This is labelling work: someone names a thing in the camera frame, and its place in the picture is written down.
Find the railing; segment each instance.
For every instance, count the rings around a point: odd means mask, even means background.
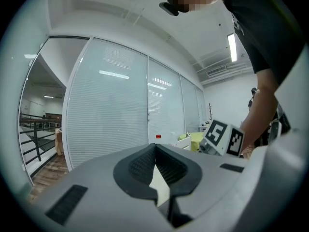
[[[33,158],[31,158],[30,160],[26,161],[26,165],[29,164],[30,162],[32,162],[33,160],[35,160],[36,158],[39,159],[39,161],[41,161],[41,155],[45,154],[47,151],[51,150],[52,148],[54,148],[55,146],[53,145],[52,147],[50,147],[49,149],[46,149],[46,150],[43,150],[42,153],[40,153],[40,148],[47,145],[47,144],[50,144],[51,142],[54,142],[54,140],[51,140],[51,141],[48,141],[47,143],[44,143],[42,145],[39,145],[39,142],[38,140],[39,139],[42,139],[42,138],[46,138],[46,137],[50,137],[52,135],[55,135],[55,132],[49,134],[49,135],[46,135],[46,136],[43,136],[43,137],[38,137],[37,135],[37,132],[38,131],[46,131],[46,130],[50,130],[50,129],[56,129],[56,128],[61,128],[61,119],[31,119],[31,118],[20,118],[19,120],[21,123],[30,123],[32,124],[33,123],[33,130],[26,130],[26,131],[21,131],[19,134],[26,134],[26,133],[32,133],[34,134],[34,138],[31,139],[31,140],[27,140],[27,141],[24,141],[21,143],[21,145],[25,145],[25,144],[28,144],[28,143],[31,143],[31,142],[34,142],[35,144],[35,147],[30,149],[30,150],[27,150],[25,152],[23,152],[23,156],[36,150],[36,153],[37,155]],[[55,124],[59,124],[59,126],[55,126],[55,127],[48,127],[48,128],[42,128],[42,129],[38,129],[38,124],[44,124],[44,123],[55,123]]]

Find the air conditioner vent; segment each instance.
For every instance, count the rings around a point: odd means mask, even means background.
[[[217,74],[219,72],[223,72],[225,70],[226,70],[226,65],[221,66],[219,68],[216,68],[216,69],[213,69],[213,70],[207,72],[207,76],[212,76],[212,75],[215,75],[215,74]]]

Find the frosted glass panel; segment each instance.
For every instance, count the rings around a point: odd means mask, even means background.
[[[195,85],[181,76],[183,88],[183,103],[185,126],[187,132],[197,132],[199,127],[199,115],[197,105],[197,93]]]
[[[76,72],[67,109],[73,168],[148,143],[147,57],[94,39]]]
[[[207,120],[205,98],[202,90],[196,87],[196,91],[197,91],[197,103],[199,112],[199,123],[202,124],[205,123],[205,121]]]
[[[30,59],[25,55],[36,55],[48,38],[46,4],[46,0],[27,0],[12,19],[0,46],[0,168],[11,191],[21,196],[31,189],[18,141],[19,103],[30,69]]]
[[[174,143],[185,133],[179,75],[150,59],[148,78],[149,143]]]

